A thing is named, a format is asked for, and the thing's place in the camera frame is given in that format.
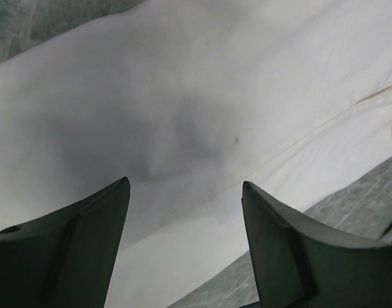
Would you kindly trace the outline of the cream white t shirt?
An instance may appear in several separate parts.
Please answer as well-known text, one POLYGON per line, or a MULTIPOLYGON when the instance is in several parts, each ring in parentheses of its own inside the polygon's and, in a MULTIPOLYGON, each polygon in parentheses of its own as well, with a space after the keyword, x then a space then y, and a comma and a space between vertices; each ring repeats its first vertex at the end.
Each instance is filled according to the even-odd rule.
POLYGON ((248 249, 249 180, 305 211, 392 156, 392 1, 145 1, 0 63, 0 230, 126 176, 107 307, 248 249))

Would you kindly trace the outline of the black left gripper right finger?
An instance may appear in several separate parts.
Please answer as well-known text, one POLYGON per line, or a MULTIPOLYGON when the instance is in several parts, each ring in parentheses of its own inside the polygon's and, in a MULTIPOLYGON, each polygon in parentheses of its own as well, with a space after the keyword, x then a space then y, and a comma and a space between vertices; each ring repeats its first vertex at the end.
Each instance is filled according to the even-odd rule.
POLYGON ((392 307, 392 243, 325 225, 251 182, 242 208, 258 307, 392 307))

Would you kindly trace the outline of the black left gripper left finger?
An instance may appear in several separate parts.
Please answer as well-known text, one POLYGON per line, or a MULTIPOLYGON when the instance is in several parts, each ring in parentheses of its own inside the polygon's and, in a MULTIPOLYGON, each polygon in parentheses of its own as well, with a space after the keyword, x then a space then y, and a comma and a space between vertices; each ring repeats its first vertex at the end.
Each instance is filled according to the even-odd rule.
POLYGON ((0 231, 0 307, 103 307, 129 199, 123 177, 0 231))

